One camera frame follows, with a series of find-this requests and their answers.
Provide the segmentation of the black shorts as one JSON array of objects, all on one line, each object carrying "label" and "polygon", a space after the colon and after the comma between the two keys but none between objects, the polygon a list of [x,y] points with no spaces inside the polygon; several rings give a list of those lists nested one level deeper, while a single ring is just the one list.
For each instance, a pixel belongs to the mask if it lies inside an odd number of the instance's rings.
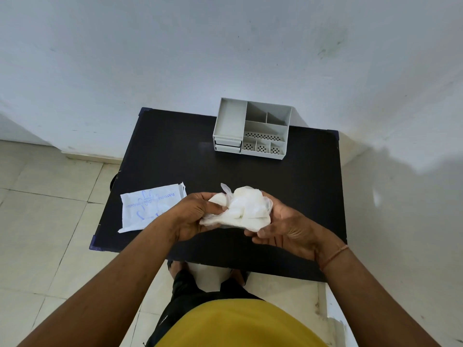
[{"label": "black shorts", "polygon": [[181,269],[174,277],[171,300],[145,346],[154,347],[190,310],[220,299],[259,299],[259,297],[247,292],[232,276],[221,283],[219,291],[205,292],[199,289],[193,274],[188,269]]}]

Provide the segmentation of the person's left forearm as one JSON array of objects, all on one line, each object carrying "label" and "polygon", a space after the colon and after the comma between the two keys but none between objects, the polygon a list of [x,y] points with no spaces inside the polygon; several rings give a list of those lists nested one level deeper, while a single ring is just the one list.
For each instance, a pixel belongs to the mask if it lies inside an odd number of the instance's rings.
[{"label": "person's left forearm", "polygon": [[178,239],[179,205],[159,216],[18,347],[118,347]]}]

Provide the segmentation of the person's left foot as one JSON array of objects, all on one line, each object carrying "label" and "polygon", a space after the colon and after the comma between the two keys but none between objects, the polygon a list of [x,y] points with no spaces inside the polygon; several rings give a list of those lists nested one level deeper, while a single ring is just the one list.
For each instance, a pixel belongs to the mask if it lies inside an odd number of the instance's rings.
[{"label": "person's left foot", "polygon": [[187,262],[168,260],[167,266],[171,277],[175,280],[178,273],[190,273]]}]

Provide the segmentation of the person's left hand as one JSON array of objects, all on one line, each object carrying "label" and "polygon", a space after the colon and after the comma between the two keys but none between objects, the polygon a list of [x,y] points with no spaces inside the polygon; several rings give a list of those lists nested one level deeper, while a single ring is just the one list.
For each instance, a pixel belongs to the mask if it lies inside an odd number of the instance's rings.
[{"label": "person's left hand", "polygon": [[182,199],[176,206],[169,211],[173,219],[171,230],[171,242],[189,240],[199,233],[192,232],[192,194]]}]

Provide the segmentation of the person's right forearm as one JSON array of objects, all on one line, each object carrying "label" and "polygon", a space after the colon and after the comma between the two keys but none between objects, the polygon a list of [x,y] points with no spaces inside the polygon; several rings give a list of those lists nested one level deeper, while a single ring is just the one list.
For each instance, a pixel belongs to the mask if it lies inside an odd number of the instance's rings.
[{"label": "person's right forearm", "polygon": [[350,249],[323,273],[358,347],[441,347]]}]

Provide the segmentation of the yellow shirt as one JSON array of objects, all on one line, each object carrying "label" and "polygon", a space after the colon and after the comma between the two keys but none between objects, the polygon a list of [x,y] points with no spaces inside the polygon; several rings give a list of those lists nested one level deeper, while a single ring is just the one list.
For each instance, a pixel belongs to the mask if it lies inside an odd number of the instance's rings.
[{"label": "yellow shirt", "polygon": [[220,299],[183,315],[154,347],[327,347],[300,321],[259,299]]}]

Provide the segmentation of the white plastic desk organizer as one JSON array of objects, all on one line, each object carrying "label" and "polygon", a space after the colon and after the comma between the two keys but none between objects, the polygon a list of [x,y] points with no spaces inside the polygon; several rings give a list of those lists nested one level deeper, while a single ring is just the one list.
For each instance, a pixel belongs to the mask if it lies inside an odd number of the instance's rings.
[{"label": "white plastic desk organizer", "polygon": [[282,160],[293,106],[221,98],[213,130],[217,152]]}]

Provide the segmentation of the orange thread wristband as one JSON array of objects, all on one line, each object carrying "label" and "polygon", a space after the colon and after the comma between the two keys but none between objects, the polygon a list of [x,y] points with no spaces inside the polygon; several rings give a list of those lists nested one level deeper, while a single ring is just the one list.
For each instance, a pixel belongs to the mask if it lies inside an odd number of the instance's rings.
[{"label": "orange thread wristband", "polygon": [[329,255],[321,264],[319,264],[320,270],[324,272],[325,268],[343,251],[349,249],[349,245],[345,244],[342,247],[338,248],[334,253]]}]

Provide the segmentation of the person's right foot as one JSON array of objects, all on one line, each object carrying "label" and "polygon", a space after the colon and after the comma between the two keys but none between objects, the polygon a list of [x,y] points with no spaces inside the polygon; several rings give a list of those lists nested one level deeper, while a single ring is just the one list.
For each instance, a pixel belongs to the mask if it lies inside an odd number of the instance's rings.
[{"label": "person's right foot", "polygon": [[251,272],[239,270],[239,269],[231,269],[229,279],[235,280],[240,286],[245,286],[247,279]]}]

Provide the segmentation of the white paper glove packet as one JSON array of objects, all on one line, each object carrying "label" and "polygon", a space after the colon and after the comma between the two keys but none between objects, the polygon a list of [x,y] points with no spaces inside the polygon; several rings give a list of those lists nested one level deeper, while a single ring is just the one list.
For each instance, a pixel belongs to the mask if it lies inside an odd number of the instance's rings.
[{"label": "white paper glove packet", "polygon": [[122,194],[122,228],[118,233],[145,229],[186,195],[183,183]]}]

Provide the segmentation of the person's right hand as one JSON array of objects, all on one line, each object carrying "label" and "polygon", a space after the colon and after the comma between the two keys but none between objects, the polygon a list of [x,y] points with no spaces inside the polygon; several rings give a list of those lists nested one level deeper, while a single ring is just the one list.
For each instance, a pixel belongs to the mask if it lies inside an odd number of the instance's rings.
[{"label": "person's right hand", "polygon": [[290,217],[271,222],[258,232],[245,230],[255,244],[282,248],[298,257],[321,264],[329,255],[345,245],[329,229],[290,208]]}]

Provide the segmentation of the clear plastic gloves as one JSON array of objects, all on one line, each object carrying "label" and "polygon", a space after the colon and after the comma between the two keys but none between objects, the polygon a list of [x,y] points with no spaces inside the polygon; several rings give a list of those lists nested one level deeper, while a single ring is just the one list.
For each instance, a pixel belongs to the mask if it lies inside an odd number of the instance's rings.
[{"label": "clear plastic gloves", "polygon": [[271,223],[273,202],[261,190],[250,186],[239,187],[234,192],[221,183],[222,193],[217,193],[209,202],[227,209],[219,214],[204,215],[199,224],[205,227],[242,228],[258,232]]}]

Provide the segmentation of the person's foot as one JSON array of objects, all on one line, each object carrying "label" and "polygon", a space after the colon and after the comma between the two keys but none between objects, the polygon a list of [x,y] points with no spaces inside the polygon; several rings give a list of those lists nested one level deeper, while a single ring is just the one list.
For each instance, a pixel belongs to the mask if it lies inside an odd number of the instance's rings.
[{"label": "person's foot", "polygon": [[190,273],[187,262],[168,260],[167,266],[171,277],[175,280],[178,273]]},{"label": "person's foot", "polygon": [[231,269],[229,279],[235,280],[240,286],[245,286],[247,279],[251,272],[239,270],[239,269]]}]

